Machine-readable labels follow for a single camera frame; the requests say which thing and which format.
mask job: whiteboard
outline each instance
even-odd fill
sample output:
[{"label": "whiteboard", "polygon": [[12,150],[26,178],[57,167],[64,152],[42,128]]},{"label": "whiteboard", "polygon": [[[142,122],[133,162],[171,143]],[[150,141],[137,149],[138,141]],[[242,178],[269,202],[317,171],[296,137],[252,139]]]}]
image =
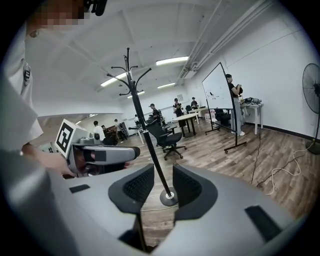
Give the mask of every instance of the whiteboard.
[{"label": "whiteboard", "polygon": [[233,109],[233,102],[221,62],[202,81],[209,109]]}]

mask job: electric fan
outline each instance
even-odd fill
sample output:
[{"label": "electric fan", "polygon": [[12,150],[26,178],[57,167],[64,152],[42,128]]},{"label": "electric fan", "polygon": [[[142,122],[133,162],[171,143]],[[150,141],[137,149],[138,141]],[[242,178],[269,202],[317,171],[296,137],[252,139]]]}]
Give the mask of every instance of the electric fan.
[{"label": "electric fan", "polygon": [[305,146],[311,153],[319,155],[320,144],[317,143],[317,137],[320,121],[320,67],[318,65],[310,63],[305,67],[302,87],[306,103],[314,113],[318,114],[315,138],[313,141],[308,141]]}]

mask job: gray pants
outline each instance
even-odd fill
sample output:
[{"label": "gray pants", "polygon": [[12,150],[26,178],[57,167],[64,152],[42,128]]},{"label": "gray pants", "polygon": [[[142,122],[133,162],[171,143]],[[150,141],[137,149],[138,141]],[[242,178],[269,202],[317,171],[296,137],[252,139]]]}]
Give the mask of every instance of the gray pants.
[{"label": "gray pants", "polygon": [[[235,114],[236,114],[236,125],[237,125],[237,131],[238,131],[238,136],[241,133],[241,119],[242,119],[242,115],[241,115],[241,108],[240,108],[240,102],[239,102],[239,98],[233,98],[234,101],[234,108],[235,108]],[[236,125],[235,125],[235,115],[234,115],[234,111],[231,110],[231,129],[232,130],[236,130]]]}]

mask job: cable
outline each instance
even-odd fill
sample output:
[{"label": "cable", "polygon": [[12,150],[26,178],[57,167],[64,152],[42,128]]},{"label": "cable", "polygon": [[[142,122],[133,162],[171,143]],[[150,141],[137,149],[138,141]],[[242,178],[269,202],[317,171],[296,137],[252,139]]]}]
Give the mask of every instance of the cable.
[{"label": "cable", "polygon": [[140,212],[149,212],[149,211],[160,211],[160,210],[166,210],[166,209],[170,209],[170,208],[173,208],[173,207],[177,207],[179,206],[179,204],[177,205],[174,205],[174,206],[170,206],[170,207],[166,207],[166,208],[161,208],[161,209],[149,209],[149,210],[141,210]]},{"label": "cable", "polygon": [[257,161],[258,161],[258,156],[259,156],[259,153],[260,153],[260,144],[261,144],[261,128],[259,128],[259,146],[258,146],[258,154],[256,154],[256,157],[255,157],[255,162],[254,162],[254,169],[253,169],[253,172],[252,172],[252,178],[251,178],[251,184],[254,180],[254,175],[255,175],[255,171],[256,171],[256,164],[257,164]]},{"label": "cable", "polygon": [[[306,149],[304,149],[304,150],[297,150],[297,151],[293,152],[293,153],[292,153],[293,159],[292,159],[291,161],[287,162],[287,163],[285,164],[285,166],[283,166],[283,167],[281,167],[281,168],[274,168],[274,169],[271,171],[271,175],[269,175],[264,181],[258,183],[258,184],[256,185],[256,187],[258,187],[261,183],[264,183],[267,179],[269,179],[269,178],[271,177],[271,179],[272,179],[272,192],[266,194],[266,195],[271,195],[273,192],[275,192],[274,175],[275,175],[276,173],[278,173],[280,170],[284,170],[285,172],[287,172],[288,174],[290,174],[290,175],[292,175],[292,176],[298,176],[299,174],[301,174],[301,168],[300,168],[300,165],[298,164],[297,159],[300,158],[300,157],[303,157],[305,154],[300,155],[300,156],[298,156],[297,158],[295,158],[295,153],[297,153],[297,152],[305,152],[305,151],[307,151],[312,145],[313,145],[313,144],[311,144],[308,148],[306,148]],[[298,168],[299,168],[299,173],[292,174],[292,173],[289,172],[288,170],[284,169],[284,168],[285,168],[289,163],[291,163],[292,161],[295,161],[295,162],[296,162],[296,165],[297,165]]]}]

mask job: woman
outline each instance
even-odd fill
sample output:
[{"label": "woman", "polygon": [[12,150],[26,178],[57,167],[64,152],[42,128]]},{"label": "woman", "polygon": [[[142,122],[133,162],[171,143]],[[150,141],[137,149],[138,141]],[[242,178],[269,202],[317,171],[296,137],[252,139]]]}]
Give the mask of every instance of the woman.
[{"label": "woman", "polygon": [[237,135],[238,136],[243,136],[245,135],[245,133],[243,131],[241,131],[241,108],[240,108],[240,102],[239,102],[239,94],[242,94],[243,90],[241,88],[241,84],[238,84],[236,87],[233,85],[232,81],[232,75],[230,74],[226,74],[225,78],[228,81],[228,86],[230,89],[230,93],[233,96],[233,101],[234,101],[234,109],[235,109],[235,113],[236,113],[236,120],[235,120],[235,115],[234,115],[234,110],[231,110],[231,129],[232,130],[236,130],[236,126],[237,126]]},{"label": "woman", "polygon": [[[184,115],[184,113],[182,112],[184,108],[182,107],[181,103],[178,102],[178,99],[175,98],[174,99],[174,105],[173,105],[173,113],[176,114],[176,117],[181,117]],[[186,121],[185,120],[181,120],[179,121],[179,126],[182,128],[184,126],[186,126]]]}]

